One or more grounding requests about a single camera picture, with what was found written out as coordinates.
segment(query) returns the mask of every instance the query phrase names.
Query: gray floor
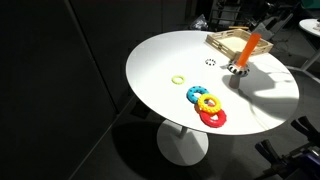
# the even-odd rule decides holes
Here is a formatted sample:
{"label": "gray floor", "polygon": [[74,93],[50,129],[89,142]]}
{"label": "gray floor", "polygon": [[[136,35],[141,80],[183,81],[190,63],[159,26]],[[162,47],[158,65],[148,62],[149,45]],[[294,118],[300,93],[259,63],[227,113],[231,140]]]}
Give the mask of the gray floor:
{"label": "gray floor", "polygon": [[[301,66],[314,50],[298,28],[281,31],[271,51],[285,65]],[[312,66],[317,71],[319,65]],[[253,135],[224,136],[208,134],[209,149],[205,158],[191,167],[168,162],[156,143],[157,128],[163,119],[150,112],[146,118],[132,114],[133,101],[117,119],[101,142],[84,161],[73,180],[249,180],[259,176],[270,164],[255,150],[254,145],[269,139],[279,154],[286,154],[307,142],[294,130],[290,122],[306,115],[320,129],[320,84],[301,72],[291,71],[300,90],[299,106],[295,114],[281,126]],[[281,179],[273,176],[268,179]]]}

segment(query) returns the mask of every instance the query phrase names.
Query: toy ring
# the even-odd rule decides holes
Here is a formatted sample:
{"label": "toy ring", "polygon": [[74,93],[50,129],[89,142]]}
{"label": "toy ring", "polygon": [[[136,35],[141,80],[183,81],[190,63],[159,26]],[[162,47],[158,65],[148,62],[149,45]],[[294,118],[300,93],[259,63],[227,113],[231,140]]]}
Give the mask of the toy ring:
{"label": "toy ring", "polygon": [[207,94],[209,91],[201,86],[193,86],[190,88],[187,92],[187,98],[193,104],[197,104],[198,102],[198,98],[194,95],[195,93]]}
{"label": "toy ring", "polygon": [[[211,119],[213,116],[217,115],[218,119],[213,120]],[[221,109],[216,114],[208,114],[204,111],[200,112],[200,118],[204,124],[206,124],[209,127],[218,128],[224,125],[224,123],[227,121],[227,115],[226,113]]]}
{"label": "toy ring", "polygon": [[171,78],[171,81],[175,84],[183,84],[184,83],[184,77],[183,76],[180,76],[180,75],[176,75],[176,76],[173,76]]}
{"label": "toy ring", "polygon": [[[210,107],[207,104],[205,104],[205,100],[212,100],[215,105],[213,107]],[[218,100],[218,98],[214,97],[211,94],[202,94],[198,99],[198,106],[202,111],[207,112],[209,114],[215,114],[221,109],[220,101]]]}

